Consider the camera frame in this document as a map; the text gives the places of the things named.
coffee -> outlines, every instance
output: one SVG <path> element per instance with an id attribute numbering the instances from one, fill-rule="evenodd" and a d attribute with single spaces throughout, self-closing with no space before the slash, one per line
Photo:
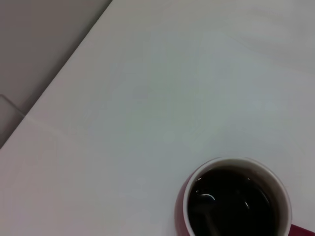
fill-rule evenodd
<path id="1" fill-rule="evenodd" d="M 251 177 L 213 169 L 194 184 L 188 217 L 196 236 L 275 236 L 276 213 L 268 195 Z"/>

white table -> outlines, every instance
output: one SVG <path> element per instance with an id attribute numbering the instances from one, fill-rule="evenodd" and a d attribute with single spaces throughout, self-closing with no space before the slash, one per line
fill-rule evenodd
<path id="1" fill-rule="evenodd" d="M 251 157 L 315 231 L 315 2 L 114 0 L 0 151 L 1 236 L 172 236 L 203 162 Z"/>

